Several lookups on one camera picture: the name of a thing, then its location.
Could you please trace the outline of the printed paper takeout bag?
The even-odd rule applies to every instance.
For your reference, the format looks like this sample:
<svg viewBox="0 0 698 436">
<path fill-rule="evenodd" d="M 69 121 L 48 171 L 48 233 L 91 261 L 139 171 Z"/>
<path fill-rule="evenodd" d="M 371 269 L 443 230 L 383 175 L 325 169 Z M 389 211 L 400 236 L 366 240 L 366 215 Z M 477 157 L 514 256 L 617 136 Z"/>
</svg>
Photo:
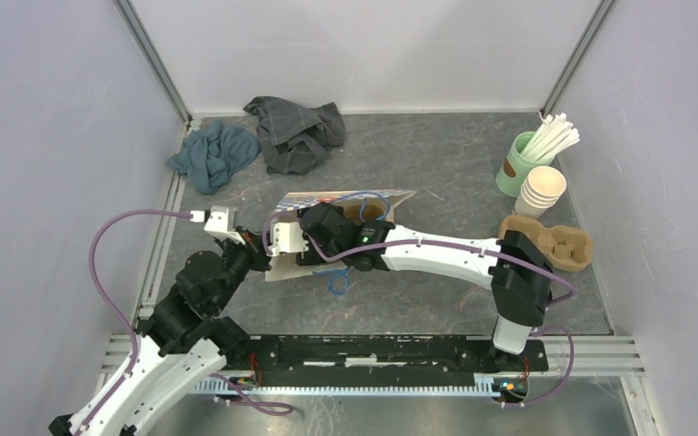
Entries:
<svg viewBox="0 0 698 436">
<path fill-rule="evenodd" d="M 298 221 L 299 211 L 318 203 L 331 203 L 341 206 L 343 203 L 372 202 L 384 204 L 387 208 L 385 221 L 394 221 L 394 209 L 403 201 L 416 194 L 415 190 L 381 189 L 361 191 L 323 191 L 288 193 L 276 205 L 269 216 L 264 228 L 266 230 L 269 250 L 269 230 L 273 223 Z M 271 255 L 272 269 L 264 273 L 267 282 L 280 282 L 307 276 L 323 276 L 328 279 L 328 291 L 334 295 L 346 294 L 349 287 L 348 273 L 350 267 L 339 261 L 326 263 L 313 250 L 309 242 L 306 253 L 288 254 L 283 256 Z"/>
</svg>

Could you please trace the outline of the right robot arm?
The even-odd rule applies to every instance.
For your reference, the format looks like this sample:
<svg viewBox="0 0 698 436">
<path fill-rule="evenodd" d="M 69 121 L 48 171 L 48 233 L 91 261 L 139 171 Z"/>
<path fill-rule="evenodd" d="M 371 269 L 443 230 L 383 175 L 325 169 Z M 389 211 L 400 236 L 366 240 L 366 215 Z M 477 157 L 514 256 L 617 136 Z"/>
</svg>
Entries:
<svg viewBox="0 0 698 436">
<path fill-rule="evenodd" d="M 477 284 L 492 292 L 498 318 L 488 347 L 491 364 L 510 371 L 525 357 L 533 329 L 552 300 L 552 269 L 523 234 L 459 239 L 387 221 L 355 223 L 343 208 L 318 203 L 299 215 L 312 252 L 362 272 L 414 271 Z"/>
</svg>

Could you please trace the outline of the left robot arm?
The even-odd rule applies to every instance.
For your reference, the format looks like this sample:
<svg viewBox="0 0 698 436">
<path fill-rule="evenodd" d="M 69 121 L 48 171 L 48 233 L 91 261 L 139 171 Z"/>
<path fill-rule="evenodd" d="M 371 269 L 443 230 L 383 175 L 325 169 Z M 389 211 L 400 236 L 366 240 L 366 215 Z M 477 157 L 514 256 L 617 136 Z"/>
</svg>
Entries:
<svg viewBox="0 0 698 436">
<path fill-rule="evenodd" d="M 220 253 L 191 255 L 153 314 L 135 331 L 137 347 L 80 411 L 56 417 L 53 435 L 146 435 L 195 385 L 248 361 L 250 336 L 220 314 L 249 272 L 265 272 L 261 235 L 239 228 Z"/>
</svg>

